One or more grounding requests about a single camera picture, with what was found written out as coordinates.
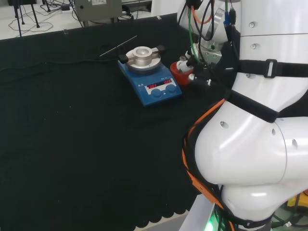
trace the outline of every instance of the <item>green cable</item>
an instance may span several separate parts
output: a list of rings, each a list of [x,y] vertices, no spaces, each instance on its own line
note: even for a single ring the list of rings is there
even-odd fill
[[[191,25],[191,16],[192,16],[192,10],[191,9],[188,9],[188,30],[189,30],[189,39],[191,41],[191,46],[192,46],[192,51],[193,51],[193,55],[194,55],[194,58],[196,59],[196,61],[198,62],[198,64],[200,64],[200,60],[198,59],[197,57],[197,54],[196,54],[196,51],[194,50],[194,47],[193,47],[193,37],[192,37],[192,25]]]
[[[225,0],[225,12],[228,12],[228,0]]]

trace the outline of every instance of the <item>red digital display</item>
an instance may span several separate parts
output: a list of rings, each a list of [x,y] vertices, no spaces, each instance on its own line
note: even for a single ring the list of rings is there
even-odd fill
[[[152,88],[156,88],[158,86],[165,85],[165,84],[168,84],[168,83],[171,83],[171,82],[172,82],[171,79],[167,79],[167,80],[164,80],[164,81],[161,81],[161,82],[158,82],[158,83],[148,85],[147,88],[152,89]]]

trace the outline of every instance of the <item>blue control knob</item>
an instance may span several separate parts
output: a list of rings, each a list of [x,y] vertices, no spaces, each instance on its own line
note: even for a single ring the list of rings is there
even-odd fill
[[[173,93],[175,93],[175,91],[176,91],[176,87],[175,87],[174,85],[170,84],[170,85],[168,85],[168,86],[166,87],[166,90],[167,90],[170,94],[173,94]]]
[[[154,98],[160,98],[162,96],[162,92],[160,91],[160,89],[154,89],[152,92],[151,92],[151,95],[154,97]]]

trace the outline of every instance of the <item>table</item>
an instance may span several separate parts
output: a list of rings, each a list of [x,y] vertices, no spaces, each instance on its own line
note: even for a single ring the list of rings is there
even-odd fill
[[[0,69],[94,59],[135,35],[119,53],[163,44],[162,63],[170,66],[189,47],[172,14],[2,40]],[[219,70],[232,64],[225,51]],[[184,87],[183,97],[144,108],[115,61],[0,76],[2,230],[134,230],[190,209],[198,191],[183,167],[182,136],[222,89]]]

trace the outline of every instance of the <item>gray metal box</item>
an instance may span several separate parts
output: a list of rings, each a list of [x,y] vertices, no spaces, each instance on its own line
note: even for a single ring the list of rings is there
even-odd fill
[[[122,0],[75,0],[75,8],[82,22],[122,16]]]

